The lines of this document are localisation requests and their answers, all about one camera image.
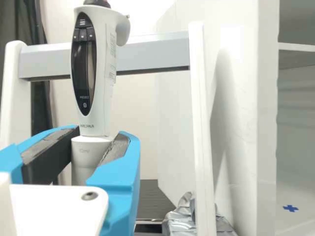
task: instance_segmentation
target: gray horizontal bar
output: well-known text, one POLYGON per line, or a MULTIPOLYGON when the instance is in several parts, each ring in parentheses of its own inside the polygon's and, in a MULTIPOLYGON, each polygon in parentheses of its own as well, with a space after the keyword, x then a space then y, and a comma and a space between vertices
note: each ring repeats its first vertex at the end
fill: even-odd
POLYGON ((315 65, 315 52, 279 50, 279 70, 315 65))
MULTIPOLYGON (((68 79, 71 43, 32 45, 22 49, 19 77, 30 81, 68 79)), ((117 75, 189 69, 188 32, 131 37, 117 47, 117 75)))

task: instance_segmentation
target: blue cross marker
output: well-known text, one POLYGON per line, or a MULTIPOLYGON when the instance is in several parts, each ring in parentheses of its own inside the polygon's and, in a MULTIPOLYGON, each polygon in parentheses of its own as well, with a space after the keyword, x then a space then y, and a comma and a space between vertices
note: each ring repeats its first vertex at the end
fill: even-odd
POLYGON ((296 210, 299 210, 299 208, 292 206, 292 205, 287 205, 283 207, 285 210, 288 210, 290 212, 295 212, 296 210))

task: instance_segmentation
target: silver foil bag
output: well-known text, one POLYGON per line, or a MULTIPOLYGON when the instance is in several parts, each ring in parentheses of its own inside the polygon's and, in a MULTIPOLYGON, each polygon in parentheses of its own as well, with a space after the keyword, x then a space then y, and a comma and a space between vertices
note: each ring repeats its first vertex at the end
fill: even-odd
MULTIPOLYGON (((191 192, 187 192, 179 200, 178 207, 167 213, 163 220, 163 236, 197 236, 195 211, 195 197, 191 192)), ((216 220, 218 236, 237 236, 223 216, 217 213, 216 220)))

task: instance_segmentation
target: white wall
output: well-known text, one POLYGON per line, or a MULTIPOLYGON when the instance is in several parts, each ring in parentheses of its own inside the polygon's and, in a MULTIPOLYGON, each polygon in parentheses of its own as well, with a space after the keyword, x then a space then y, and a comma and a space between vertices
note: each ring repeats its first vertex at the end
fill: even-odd
MULTIPOLYGON (((48 43, 72 38, 73 8, 83 0, 42 0, 43 23, 48 43)), ((156 20, 173 0, 113 0, 112 8, 130 15, 131 35, 155 32, 156 20)), ((76 124, 77 113, 71 80, 52 82, 54 126, 76 124)), ((111 134, 124 130, 141 140, 141 178, 158 178, 158 105, 154 74, 117 77, 114 87, 111 134)))
POLYGON ((280 70, 278 81, 278 168, 305 179, 315 165, 314 73, 315 66, 280 70))
MULTIPOLYGON (((278 10, 275 0, 177 0, 157 25, 162 32, 186 30, 194 20, 205 22, 206 76, 217 81, 209 119, 216 203, 241 236, 274 233, 278 10)), ((172 101, 164 109, 171 117, 185 114, 177 122, 160 118, 161 127, 172 127, 162 130, 161 147, 180 140, 161 160, 182 172, 174 172, 172 178, 167 171, 159 176, 160 187, 175 201, 194 187, 192 139, 187 138, 191 111, 181 103, 176 107, 177 99, 188 96, 184 89, 166 88, 189 87, 189 80, 187 74, 176 75, 181 80, 159 76, 164 87, 159 95, 172 101), (182 161, 172 161, 173 156, 182 161)))
MULTIPOLYGON (((203 1, 177 0, 157 22, 157 32, 188 30, 188 23, 203 19, 203 1)), ((160 146, 158 184, 177 204, 195 190, 192 113, 189 71, 157 74, 160 146)))

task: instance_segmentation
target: dark curtain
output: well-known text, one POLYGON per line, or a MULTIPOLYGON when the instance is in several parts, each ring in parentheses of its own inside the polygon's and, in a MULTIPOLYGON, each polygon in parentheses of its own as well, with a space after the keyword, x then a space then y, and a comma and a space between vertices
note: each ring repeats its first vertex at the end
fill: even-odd
MULTIPOLYGON (((27 45, 47 43, 40 17, 39 0, 0 0, 1 87, 4 49, 6 43, 12 40, 21 40, 27 45)), ((52 128, 49 82, 34 82, 31 85, 31 125, 32 135, 52 128)))

